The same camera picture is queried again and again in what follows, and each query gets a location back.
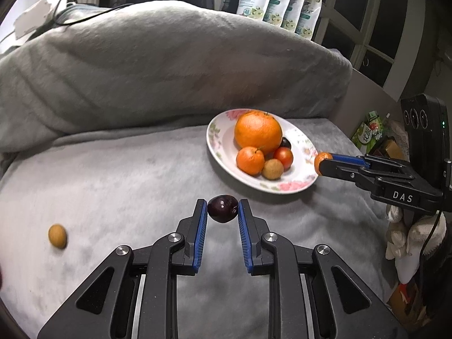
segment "cherry tomato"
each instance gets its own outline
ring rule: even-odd
[[[293,162],[292,151],[289,148],[285,148],[283,146],[275,150],[273,158],[281,161],[285,171],[290,168]]]

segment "pillow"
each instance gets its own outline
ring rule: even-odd
[[[271,24],[178,1],[136,4],[51,29],[0,60],[0,152],[86,131],[203,124],[234,107],[327,117],[351,72]]]

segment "black cable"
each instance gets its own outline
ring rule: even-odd
[[[4,36],[1,40],[0,40],[0,45],[3,43],[3,41],[8,38],[10,35],[12,35],[15,31],[12,31],[11,33],[8,33],[6,36]]]
[[[421,294],[421,297],[422,297],[422,294],[423,294],[423,292],[422,292],[422,290],[423,290],[423,264],[424,264],[424,260],[425,260],[423,252],[425,250],[425,247],[426,247],[427,243],[429,243],[429,241],[430,241],[430,239],[431,239],[431,237],[433,235],[433,232],[435,232],[436,226],[438,225],[439,219],[441,218],[441,214],[442,214],[442,210],[439,210],[438,211],[438,216],[436,217],[436,220],[435,220],[435,223],[433,223],[432,230],[430,231],[427,239],[425,240],[424,244],[422,245],[421,251],[419,253],[419,292]]]
[[[107,12],[110,12],[110,11],[113,11],[113,10],[119,10],[119,9],[122,9],[123,7],[133,5],[132,3],[126,3],[126,4],[123,4],[123,5],[112,7],[111,9],[99,12],[97,14],[87,16],[86,18],[83,18],[83,19],[79,19],[79,20],[76,20],[76,21],[71,21],[69,23],[59,23],[58,21],[55,20],[55,16],[57,14],[57,10],[58,10],[58,7],[60,6],[60,3],[61,3],[61,0],[58,1],[58,4],[56,5],[55,9],[53,10],[53,15],[52,15],[52,21],[56,25],[58,25],[60,27],[67,27],[69,25],[74,25],[74,24],[77,24],[77,23],[81,23],[83,21],[87,21],[89,19],[95,18],[96,16],[99,16],[99,15],[102,15],[102,14],[106,14]]]

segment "white plate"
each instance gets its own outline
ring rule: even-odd
[[[279,180],[269,181],[263,176],[250,176],[239,170],[236,156],[240,148],[234,141],[234,127],[237,118],[250,109],[239,108],[220,113],[207,127],[207,146],[213,158],[232,177],[244,184],[272,194],[294,194],[306,190],[317,179],[314,159],[317,150],[303,132],[281,117],[272,115],[281,125],[282,134],[292,144],[293,164]]]

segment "mandarin orange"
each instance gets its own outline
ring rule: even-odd
[[[256,176],[264,168],[264,153],[254,146],[246,146],[237,153],[236,163],[239,170],[251,176]]]

